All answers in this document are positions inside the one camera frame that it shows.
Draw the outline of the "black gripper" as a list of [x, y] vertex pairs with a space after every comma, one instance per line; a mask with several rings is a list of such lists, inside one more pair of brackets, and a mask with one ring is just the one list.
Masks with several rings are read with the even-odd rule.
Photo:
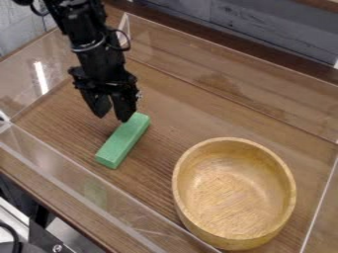
[[119, 41], [74, 43], [71, 51], [80, 65], [68, 70], [92, 114], [103, 118], [114, 103], [115, 115], [122, 123], [135, 114], [139, 100], [138, 78], [126, 68], [124, 52], [128, 50], [130, 46], [122, 46]]

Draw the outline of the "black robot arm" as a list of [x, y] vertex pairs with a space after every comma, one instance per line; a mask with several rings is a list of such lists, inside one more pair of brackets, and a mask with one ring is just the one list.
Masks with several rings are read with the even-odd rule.
[[35, 7], [35, 0], [12, 0], [27, 6], [43, 17], [51, 14], [80, 65], [68, 69], [74, 87], [98, 118], [114, 110], [120, 122], [138, 111], [138, 77], [126, 69], [124, 52], [119, 30], [107, 26], [107, 14], [102, 0], [43, 0], [47, 11]]

